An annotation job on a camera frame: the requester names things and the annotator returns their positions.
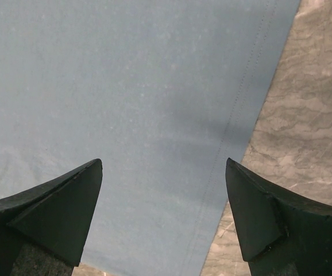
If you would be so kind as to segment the grey blue t shirt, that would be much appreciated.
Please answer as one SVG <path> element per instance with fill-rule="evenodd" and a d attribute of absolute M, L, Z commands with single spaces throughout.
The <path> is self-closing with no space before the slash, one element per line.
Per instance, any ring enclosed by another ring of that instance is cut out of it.
<path fill-rule="evenodd" d="M 199 275 L 298 1 L 0 1 L 0 198 L 100 158 L 83 261 Z"/>

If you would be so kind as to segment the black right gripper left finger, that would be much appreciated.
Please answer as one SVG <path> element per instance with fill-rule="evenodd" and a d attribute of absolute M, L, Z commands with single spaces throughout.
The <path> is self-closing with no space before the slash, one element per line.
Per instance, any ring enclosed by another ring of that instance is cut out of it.
<path fill-rule="evenodd" d="M 0 275 L 71 275 L 80 263 L 102 184 L 91 160 L 0 199 Z"/>

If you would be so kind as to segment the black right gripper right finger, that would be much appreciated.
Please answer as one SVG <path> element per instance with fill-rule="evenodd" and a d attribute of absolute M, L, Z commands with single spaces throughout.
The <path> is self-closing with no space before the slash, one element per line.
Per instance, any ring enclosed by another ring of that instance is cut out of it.
<path fill-rule="evenodd" d="M 225 178 L 251 275 L 332 275 L 332 206 L 274 184 L 232 159 Z"/>

